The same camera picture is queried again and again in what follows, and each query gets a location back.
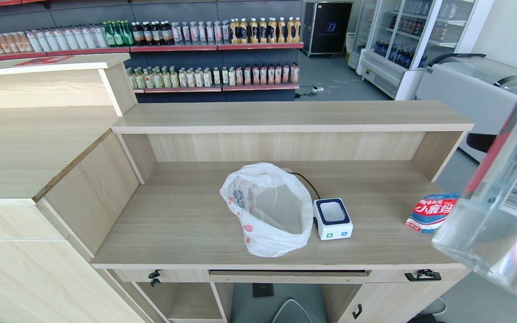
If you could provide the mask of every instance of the counter drawer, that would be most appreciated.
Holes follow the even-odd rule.
[[[425,274],[425,270],[433,272],[435,278]],[[436,269],[436,268],[424,268],[423,270],[372,270],[368,275],[367,283],[408,283],[413,282],[411,279],[415,279],[418,275],[420,279],[424,281],[443,281],[443,282],[455,282],[466,277],[470,273],[470,269],[464,268],[451,268],[451,269]]]
[[[363,284],[368,272],[355,271],[234,271],[211,270],[215,283]]]
[[[124,282],[148,283],[151,281],[149,275],[156,269],[115,269],[115,272]],[[204,269],[158,270],[156,278],[163,283],[204,283],[209,282],[209,271]]]
[[[35,203],[0,204],[0,239],[63,240]]]

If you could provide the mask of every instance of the glass door refrigerator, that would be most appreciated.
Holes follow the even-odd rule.
[[[394,100],[413,100],[425,66],[471,53],[494,0],[379,0],[356,68]]]
[[[356,37],[351,55],[348,59],[348,66],[356,69],[359,65],[360,53],[366,48],[368,36],[370,35],[372,21],[374,19],[377,0],[363,0],[360,8],[359,22],[356,27]]]

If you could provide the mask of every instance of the white wall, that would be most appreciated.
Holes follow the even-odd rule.
[[[494,1],[473,52],[517,67],[517,0]]]

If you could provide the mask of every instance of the black cable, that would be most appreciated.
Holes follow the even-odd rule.
[[[314,188],[314,185],[312,185],[311,182],[309,182],[306,177],[302,176],[302,174],[299,174],[299,173],[292,173],[292,172],[288,172],[289,174],[293,174],[293,175],[299,175],[300,177],[302,177],[303,180],[305,180],[308,185],[310,185],[310,187],[314,190],[314,193],[316,193],[316,197],[318,197],[318,200],[320,200],[320,195],[318,194],[316,188]]]

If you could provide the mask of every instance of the red sign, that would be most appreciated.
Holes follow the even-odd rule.
[[[72,55],[66,57],[41,57],[30,59],[29,61],[24,61],[23,63],[16,64],[14,66],[27,66],[27,65],[45,65],[45,64],[55,64],[60,61],[65,61],[68,58],[73,57]]]

